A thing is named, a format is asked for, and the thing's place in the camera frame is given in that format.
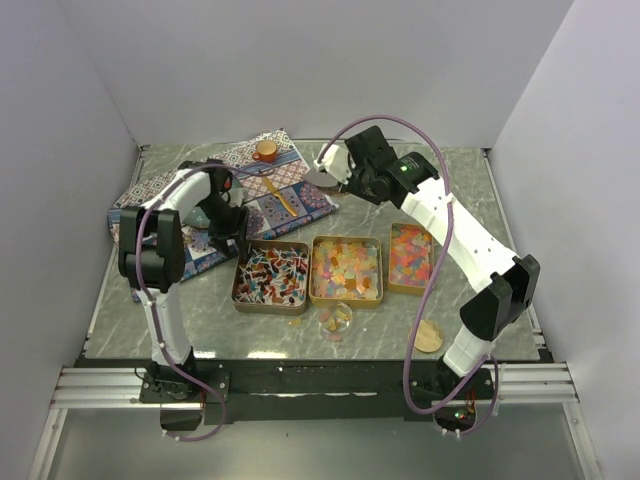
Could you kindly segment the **teal ceramic plate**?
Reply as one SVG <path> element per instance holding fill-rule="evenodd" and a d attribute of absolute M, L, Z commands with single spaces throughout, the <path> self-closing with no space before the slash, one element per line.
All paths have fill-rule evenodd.
<path fill-rule="evenodd" d="M 245 190 L 243 188 L 233 188 L 221 195 L 222 199 L 230 207 L 241 206 L 245 200 Z M 200 207 L 195 207 L 184 219 L 183 224 L 196 229 L 207 229 L 209 219 Z"/>

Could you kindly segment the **metal candy scoop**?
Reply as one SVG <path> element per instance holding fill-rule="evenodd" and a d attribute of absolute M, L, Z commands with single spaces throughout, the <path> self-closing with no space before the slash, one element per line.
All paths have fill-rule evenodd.
<path fill-rule="evenodd" d="M 338 196 L 343 194 L 341 191 L 341 184 L 326 172 L 309 170 L 303 175 L 303 179 L 329 196 Z"/>

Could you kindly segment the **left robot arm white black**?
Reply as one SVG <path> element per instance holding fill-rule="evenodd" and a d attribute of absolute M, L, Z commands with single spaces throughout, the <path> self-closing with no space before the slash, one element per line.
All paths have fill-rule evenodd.
<path fill-rule="evenodd" d="M 179 283 L 186 267 L 183 220 L 201 209 L 209 220 L 209 245 L 229 257 L 233 243 L 245 256 L 249 210 L 235 177 L 248 173 L 219 159 L 186 162 L 150 200 L 121 209 L 118 270 L 140 299 L 152 338 L 144 382 L 179 402 L 206 388 L 197 376 L 180 310 Z"/>

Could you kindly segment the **gold tin with popsicle candies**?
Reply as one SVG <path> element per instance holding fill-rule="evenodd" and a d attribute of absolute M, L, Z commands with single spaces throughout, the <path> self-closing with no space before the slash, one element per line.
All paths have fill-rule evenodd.
<path fill-rule="evenodd" d="M 375 309 L 384 296 L 382 248 L 378 239 L 316 236 L 311 246 L 309 298 L 315 306 L 342 302 Z"/>

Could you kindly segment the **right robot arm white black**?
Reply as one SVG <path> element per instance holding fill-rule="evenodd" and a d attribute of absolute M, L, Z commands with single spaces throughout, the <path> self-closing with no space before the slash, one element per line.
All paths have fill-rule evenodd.
<path fill-rule="evenodd" d="M 466 276 L 475 295 L 460 308 L 462 326 L 442 361 L 440 391 L 460 398 L 473 385 L 471 370 L 490 353 L 502 330 L 530 306 L 540 264 L 500 243 L 445 185 L 425 156 L 399 156 L 372 126 L 345 141 L 347 189 L 376 203 L 391 202 L 441 244 Z"/>

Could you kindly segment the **gold tin with lollipops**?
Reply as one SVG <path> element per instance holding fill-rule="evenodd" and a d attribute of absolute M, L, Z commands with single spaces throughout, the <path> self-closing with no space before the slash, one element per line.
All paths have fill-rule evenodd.
<path fill-rule="evenodd" d="M 303 314 L 310 265 L 305 243 L 251 240 L 237 262 L 230 295 L 234 308 L 251 314 Z"/>

